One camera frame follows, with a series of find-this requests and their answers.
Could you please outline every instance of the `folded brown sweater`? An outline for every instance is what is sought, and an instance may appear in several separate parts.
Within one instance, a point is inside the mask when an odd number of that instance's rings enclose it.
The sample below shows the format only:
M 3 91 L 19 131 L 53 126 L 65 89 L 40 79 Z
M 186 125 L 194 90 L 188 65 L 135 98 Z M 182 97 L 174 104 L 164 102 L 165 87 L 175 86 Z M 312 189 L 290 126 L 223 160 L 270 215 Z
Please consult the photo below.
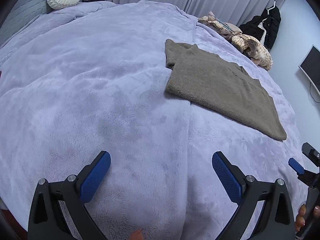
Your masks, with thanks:
M 205 106 L 276 140 L 286 140 L 273 98 L 242 66 L 199 49 L 196 44 L 166 40 L 165 91 Z

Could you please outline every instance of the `black screen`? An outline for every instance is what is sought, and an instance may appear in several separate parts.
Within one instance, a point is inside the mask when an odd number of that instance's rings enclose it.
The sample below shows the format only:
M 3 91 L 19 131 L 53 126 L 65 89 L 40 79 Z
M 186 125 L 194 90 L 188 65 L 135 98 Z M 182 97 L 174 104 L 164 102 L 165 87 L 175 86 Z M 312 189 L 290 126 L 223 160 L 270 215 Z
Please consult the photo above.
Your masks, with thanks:
M 309 78 L 320 91 L 320 51 L 314 46 L 302 62 L 301 68 L 307 73 Z

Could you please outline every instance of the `black cord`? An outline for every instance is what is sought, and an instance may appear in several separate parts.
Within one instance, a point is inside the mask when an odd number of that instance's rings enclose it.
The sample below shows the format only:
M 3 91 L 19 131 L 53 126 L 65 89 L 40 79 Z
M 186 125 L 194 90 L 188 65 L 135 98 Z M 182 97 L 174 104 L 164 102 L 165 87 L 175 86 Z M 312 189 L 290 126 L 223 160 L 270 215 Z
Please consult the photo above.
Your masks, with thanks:
M 309 92 L 310 92 L 310 95 L 311 95 L 311 82 L 310 82 Z M 311 95 L 311 97 L 312 97 L 312 99 L 313 99 L 316 103 L 320 104 L 320 102 L 316 101 L 316 100 L 313 98 L 312 95 Z

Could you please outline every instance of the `metal screw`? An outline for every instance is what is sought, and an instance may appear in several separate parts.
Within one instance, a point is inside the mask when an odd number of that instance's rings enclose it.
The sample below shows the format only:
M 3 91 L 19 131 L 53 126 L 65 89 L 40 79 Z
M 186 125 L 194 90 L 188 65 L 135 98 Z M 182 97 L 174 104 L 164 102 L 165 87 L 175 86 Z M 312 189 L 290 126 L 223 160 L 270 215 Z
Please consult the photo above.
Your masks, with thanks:
M 39 185 L 43 185 L 45 183 L 45 179 L 40 179 L 39 181 L 38 181 L 38 184 Z
M 75 175 L 70 175 L 70 176 L 68 177 L 68 181 L 75 181 L 75 179 L 76 179 L 76 176 L 75 176 Z
M 253 182 L 255 180 L 254 176 L 248 175 L 247 176 L 247 181 Z
M 284 184 L 284 180 L 283 179 L 277 179 L 278 184 L 283 185 Z

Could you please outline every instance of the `textured blue pad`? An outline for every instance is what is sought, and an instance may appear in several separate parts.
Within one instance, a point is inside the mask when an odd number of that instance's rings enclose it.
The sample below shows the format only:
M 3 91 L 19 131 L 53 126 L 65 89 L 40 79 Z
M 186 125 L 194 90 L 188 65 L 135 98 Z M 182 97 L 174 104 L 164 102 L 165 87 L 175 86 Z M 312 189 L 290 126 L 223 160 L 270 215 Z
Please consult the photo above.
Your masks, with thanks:
M 217 173 L 230 200 L 240 205 L 242 196 L 241 186 L 217 153 L 212 156 L 212 167 Z
M 107 173 L 111 165 L 111 157 L 108 152 L 101 157 L 96 166 L 89 173 L 80 187 L 80 200 L 82 203 L 89 202 L 97 191 L 100 182 Z
M 298 175 L 304 174 L 304 168 L 294 158 L 289 159 L 289 166 L 293 168 Z

